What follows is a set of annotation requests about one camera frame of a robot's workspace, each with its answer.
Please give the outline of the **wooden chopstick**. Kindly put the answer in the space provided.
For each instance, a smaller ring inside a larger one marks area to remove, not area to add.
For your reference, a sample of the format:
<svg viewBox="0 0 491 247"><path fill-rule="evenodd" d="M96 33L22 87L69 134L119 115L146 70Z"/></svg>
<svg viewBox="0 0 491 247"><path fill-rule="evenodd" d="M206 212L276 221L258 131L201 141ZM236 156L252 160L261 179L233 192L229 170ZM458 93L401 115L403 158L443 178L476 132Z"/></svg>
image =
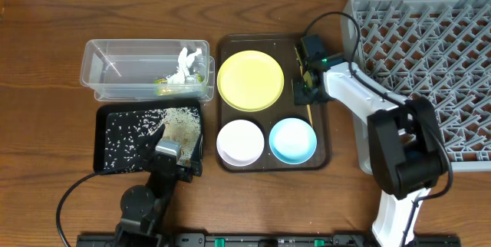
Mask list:
<svg viewBox="0 0 491 247"><path fill-rule="evenodd" d="M294 48L295 48L297 62L298 62L299 70L300 70L300 75L302 77L303 74L304 74L304 65L303 65L303 59L302 59L301 49L300 49L300 47L298 45L295 45Z"/></svg>
<svg viewBox="0 0 491 247"><path fill-rule="evenodd" d="M312 119L312 114L311 114L311 105L307 104L306 108L307 108L307 112L308 112L308 121L310 123L310 126L313 128L314 124L313 124L313 119Z"/></svg>

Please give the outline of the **blue bowl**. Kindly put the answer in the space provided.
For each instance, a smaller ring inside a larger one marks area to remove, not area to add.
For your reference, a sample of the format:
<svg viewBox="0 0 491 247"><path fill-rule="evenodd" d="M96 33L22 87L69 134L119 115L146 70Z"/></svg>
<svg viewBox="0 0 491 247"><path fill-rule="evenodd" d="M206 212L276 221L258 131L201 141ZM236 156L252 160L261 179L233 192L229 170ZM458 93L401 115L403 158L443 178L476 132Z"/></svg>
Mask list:
<svg viewBox="0 0 491 247"><path fill-rule="evenodd" d="M307 162L317 148L317 137L309 123L298 118L285 118L273 126L269 147L281 162L299 165Z"/></svg>

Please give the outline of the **green snack wrapper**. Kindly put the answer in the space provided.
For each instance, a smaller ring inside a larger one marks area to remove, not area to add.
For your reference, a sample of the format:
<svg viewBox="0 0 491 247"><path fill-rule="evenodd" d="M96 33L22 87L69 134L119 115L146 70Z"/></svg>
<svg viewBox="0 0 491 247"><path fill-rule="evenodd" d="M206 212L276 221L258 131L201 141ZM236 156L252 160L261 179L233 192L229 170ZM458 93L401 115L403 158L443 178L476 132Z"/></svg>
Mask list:
<svg viewBox="0 0 491 247"><path fill-rule="evenodd" d="M167 78L155 80L153 83L156 88L153 92L157 96L187 94L199 89L202 82L203 77L200 74L185 75L184 73L177 73Z"/></svg>

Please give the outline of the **white bowl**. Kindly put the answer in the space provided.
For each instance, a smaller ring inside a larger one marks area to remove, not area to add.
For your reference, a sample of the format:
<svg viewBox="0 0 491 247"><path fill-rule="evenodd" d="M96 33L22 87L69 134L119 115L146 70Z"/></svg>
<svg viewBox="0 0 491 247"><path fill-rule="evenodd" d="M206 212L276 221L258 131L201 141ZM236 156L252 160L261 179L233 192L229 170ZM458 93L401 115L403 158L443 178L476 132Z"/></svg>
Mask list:
<svg viewBox="0 0 491 247"><path fill-rule="evenodd" d="M231 166L251 165L262 155L264 148L263 132L249 120L227 123L216 139L220 158Z"/></svg>

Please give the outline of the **yellow plate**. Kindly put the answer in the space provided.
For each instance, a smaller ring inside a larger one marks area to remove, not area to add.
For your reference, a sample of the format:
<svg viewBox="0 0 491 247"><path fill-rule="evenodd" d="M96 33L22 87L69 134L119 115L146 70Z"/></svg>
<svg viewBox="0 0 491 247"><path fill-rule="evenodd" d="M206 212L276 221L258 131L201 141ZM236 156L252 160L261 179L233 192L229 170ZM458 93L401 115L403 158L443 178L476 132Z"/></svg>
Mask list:
<svg viewBox="0 0 491 247"><path fill-rule="evenodd" d="M271 107L282 95L285 76L279 63L261 51L240 51L219 68L220 97L232 108L257 112Z"/></svg>

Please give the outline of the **white napkin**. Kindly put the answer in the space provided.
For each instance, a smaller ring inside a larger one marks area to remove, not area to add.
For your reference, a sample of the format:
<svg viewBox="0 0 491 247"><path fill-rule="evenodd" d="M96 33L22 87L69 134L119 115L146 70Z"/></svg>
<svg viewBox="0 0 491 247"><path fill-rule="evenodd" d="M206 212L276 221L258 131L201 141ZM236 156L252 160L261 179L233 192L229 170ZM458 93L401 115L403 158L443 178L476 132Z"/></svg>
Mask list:
<svg viewBox="0 0 491 247"><path fill-rule="evenodd" d="M178 55L176 73L170 75L166 82L168 84L199 84L203 81L197 73L190 72L193 63L199 55L202 54L202 49L197 48L193 53L188 53L187 48L183 48Z"/></svg>

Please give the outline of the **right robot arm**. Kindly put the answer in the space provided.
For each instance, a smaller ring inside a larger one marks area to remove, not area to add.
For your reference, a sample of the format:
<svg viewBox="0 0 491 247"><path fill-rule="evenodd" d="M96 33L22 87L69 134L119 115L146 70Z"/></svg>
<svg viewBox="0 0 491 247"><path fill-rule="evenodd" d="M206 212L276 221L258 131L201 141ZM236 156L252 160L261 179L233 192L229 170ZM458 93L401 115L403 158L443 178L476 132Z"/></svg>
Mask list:
<svg viewBox="0 0 491 247"><path fill-rule="evenodd" d="M371 172L382 191L371 227L376 244L415 246L420 205L448 193L453 182L432 103L386 91L355 63L321 60L299 69L297 105L338 100L367 128Z"/></svg>

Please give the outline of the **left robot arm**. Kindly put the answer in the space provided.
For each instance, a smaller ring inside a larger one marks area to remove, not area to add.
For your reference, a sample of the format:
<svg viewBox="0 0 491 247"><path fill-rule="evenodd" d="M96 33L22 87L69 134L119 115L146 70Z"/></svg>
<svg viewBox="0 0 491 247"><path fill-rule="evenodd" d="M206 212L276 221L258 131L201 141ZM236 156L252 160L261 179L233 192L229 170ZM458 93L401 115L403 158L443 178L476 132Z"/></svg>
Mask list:
<svg viewBox="0 0 491 247"><path fill-rule="evenodd" d="M163 137L161 125L148 140L138 146L143 171L150 174L147 183L130 187L121 197L122 216L116 226L114 247L175 246L175 237L159 231L179 181L190 183L203 172L203 138L199 137L191 160L179 165L181 146Z"/></svg>

